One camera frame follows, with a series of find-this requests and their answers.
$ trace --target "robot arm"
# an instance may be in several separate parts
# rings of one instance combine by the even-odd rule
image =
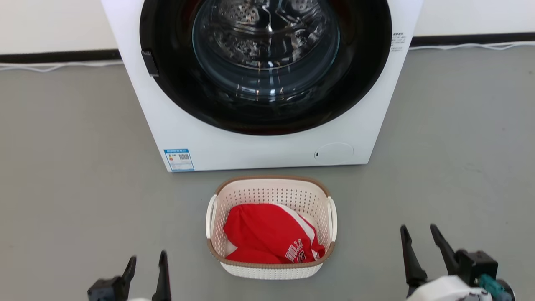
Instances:
[[[111,279],[99,279],[87,291],[89,301],[127,301],[130,291],[130,281],[134,278],[136,257],[130,257],[128,265],[122,276],[115,276]],[[152,301],[171,301],[171,288],[169,285],[169,268],[167,264],[167,253],[160,254],[160,274],[156,292],[152,296]],[[138,298],[131,301],[150,301]]]
[[[431,234],[448,270],[443,276],[428,282],[412,249],[407,227],[401,226],[401,244],[405,277],[409,285],[407,301],[515,301],[509,285],[496,280],[498,263],[483,251],[453,252],[437,226],[431,225]]]

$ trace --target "white cable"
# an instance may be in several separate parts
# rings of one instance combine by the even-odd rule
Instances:
[[[535,41],[524,41],[524,42],[505,42],[505,43],[492,43],[492,44],[459,44],[459,45],[447,45],[447,46],[416,46],[409,47],[409,50],[420,50],[420,49],[439,49],[439,50],[450,50],[456,48],[468,48],[468,47],[480,47],[490,50],[507,50],[516,46],[535,46]]]
[[[42,64],[4,64],[0,63],[0,71],[7,70],[28,70],[39,73],[46,73],[68,66],[84,67],[105,67],[122,65],[122,61],[102,61],[102,62],[68,62],[68,63],[42,63]]]
[[[460,45],[447,45],[447,46],[416,46],[409,47],[409,50],[421,50],[421,49],[439,49],[450,50],[456,48],[469,48],[480,47],[490,50],[507,50],[516,46],[535,46],[535,41],[523,41],[523,42],[505,42],[505,43],[492,43],[492,44],[460,44]],[[85,67],[105,67],[113,65],[122,65],[122,61],[101,61],[101,62],[68,62],[68,63],[43,63],[43,64],[4,64],[0,63],[0,71],[7,70],[28,70],[39,73],[46,73],[54,71],[68,66],[85,66]]]

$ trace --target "teal connector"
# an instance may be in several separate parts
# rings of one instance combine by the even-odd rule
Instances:
[[[506,292],[503,286],[487,274],[479,277],[479,287],[488,291],[496,301],[513,301],[511,294]]]

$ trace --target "laundry basket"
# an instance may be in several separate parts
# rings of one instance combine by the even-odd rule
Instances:
[[[281,204],[311,219],[323,257],[302,264],[250,264],[227,260],[227,236],[223,227],[232,207],[240,204]],[[223,183],[211,198],[206,213],[208,248],[227,272],[234,276],[264,279],[301,279],[314,275],[332,254],[337,236],[337,213],[328,190],[318,181],[301,177],[240,177]]]

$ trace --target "front-load washing machine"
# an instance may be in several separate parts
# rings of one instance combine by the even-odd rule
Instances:
[[[423,0],[102,0],[168,171],[368,163]]]

